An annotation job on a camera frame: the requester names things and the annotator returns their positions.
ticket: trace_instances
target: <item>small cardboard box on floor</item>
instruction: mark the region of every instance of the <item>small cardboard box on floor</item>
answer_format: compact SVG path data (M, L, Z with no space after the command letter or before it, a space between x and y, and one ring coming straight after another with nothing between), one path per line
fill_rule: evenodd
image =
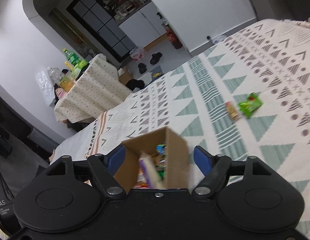
M189 153L186 141L168 127L163 127L121 143L125 146L126 156L114 178L127 193L137 183L141 152L149 154L156 164L159 161L156 146L165 142L167 155L164 188L188 188Z

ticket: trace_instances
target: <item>green snack package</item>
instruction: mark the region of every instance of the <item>green snack package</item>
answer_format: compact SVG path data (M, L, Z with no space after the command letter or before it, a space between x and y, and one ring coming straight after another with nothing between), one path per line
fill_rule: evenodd
M253 112L260 108L263 105L263 102L258 98L255 93L251 93L246 101L240 102L238 104L239 109L243 112L247 118L250 118Z

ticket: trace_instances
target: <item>polka dot tablecloth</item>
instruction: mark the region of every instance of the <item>polka dot tablecloth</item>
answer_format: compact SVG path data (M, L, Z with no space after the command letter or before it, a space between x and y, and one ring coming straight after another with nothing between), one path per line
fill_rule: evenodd
M54 113L57 121L75 123L94 117L125 101L131 91L118 80L115 66L97 55L67 95L58 101Z

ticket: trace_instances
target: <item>kitchen cabinet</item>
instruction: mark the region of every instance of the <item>kitchen cabinet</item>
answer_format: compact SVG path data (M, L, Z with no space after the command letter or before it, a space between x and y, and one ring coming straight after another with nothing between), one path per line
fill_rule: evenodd
M121 28L137 46L143 48L161 36L141 11L130 16L119 28Z
M163 21L157 15L158 9L153 2L145 5L140 11L151 23L151 25L154 26L160 36L166 33L165 28L162 26Z

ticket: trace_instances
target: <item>bed sheet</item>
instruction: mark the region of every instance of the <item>bed sheet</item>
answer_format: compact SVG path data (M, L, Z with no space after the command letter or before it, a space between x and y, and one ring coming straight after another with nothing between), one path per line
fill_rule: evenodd
M237 104L252 92L264 105L251 119L232 122L225 102ZM190 153L200 145L233 160L256 155L276 170L303 195L297 229L310 238L310 29L268 19L228 37L101 115L86 131L87 150L73 159L107 154L166 125ZM190 162L192 188L203 175L192 154Z

